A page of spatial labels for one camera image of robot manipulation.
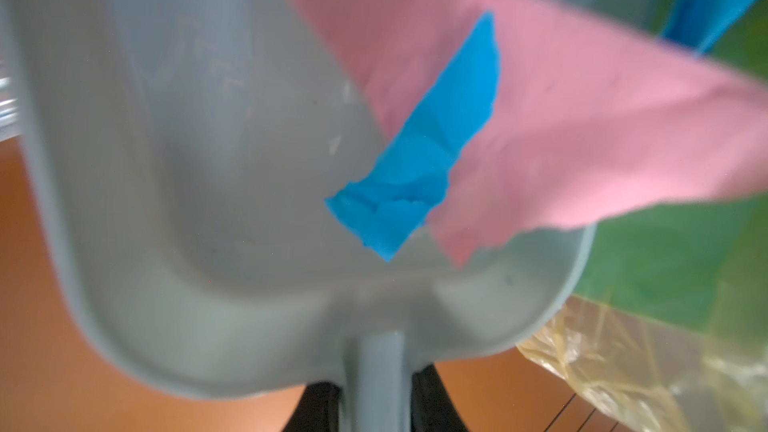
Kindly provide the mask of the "grey-blue dustpan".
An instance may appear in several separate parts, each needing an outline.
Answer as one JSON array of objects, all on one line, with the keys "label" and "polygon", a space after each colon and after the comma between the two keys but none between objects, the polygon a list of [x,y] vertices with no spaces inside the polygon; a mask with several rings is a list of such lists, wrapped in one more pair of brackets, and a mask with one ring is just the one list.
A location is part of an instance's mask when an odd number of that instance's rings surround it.
[{"label": "grey-blue dustpan", "polygon": [[325,199],[385,147],[360,79],[288,0],[1,0],[58,284],[109,362],[229,399],[307,384],[339,431],[412,431],[443,360],[508,350],[565,303],[593,226],[455,268],[391,261]]}]

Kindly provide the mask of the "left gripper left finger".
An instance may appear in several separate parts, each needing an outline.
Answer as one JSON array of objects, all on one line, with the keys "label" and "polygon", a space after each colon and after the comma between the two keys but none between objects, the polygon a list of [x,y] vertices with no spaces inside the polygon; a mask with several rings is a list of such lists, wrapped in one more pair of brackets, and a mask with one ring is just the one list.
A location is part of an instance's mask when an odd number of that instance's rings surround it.
[{"label": "left gripper left finger", "polygon": [[307,385],[283,432],[338,432],[340,397],[333,383]]}]

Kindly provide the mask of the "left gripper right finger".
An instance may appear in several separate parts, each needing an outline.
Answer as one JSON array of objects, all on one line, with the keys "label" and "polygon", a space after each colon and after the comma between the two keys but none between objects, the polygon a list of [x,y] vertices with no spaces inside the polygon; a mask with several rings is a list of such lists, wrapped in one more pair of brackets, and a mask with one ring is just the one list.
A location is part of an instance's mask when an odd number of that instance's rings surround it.
[{"label": "left gripper right finger", "polygon": [[434,365],[412,376],[412,432],[468,432]]}]

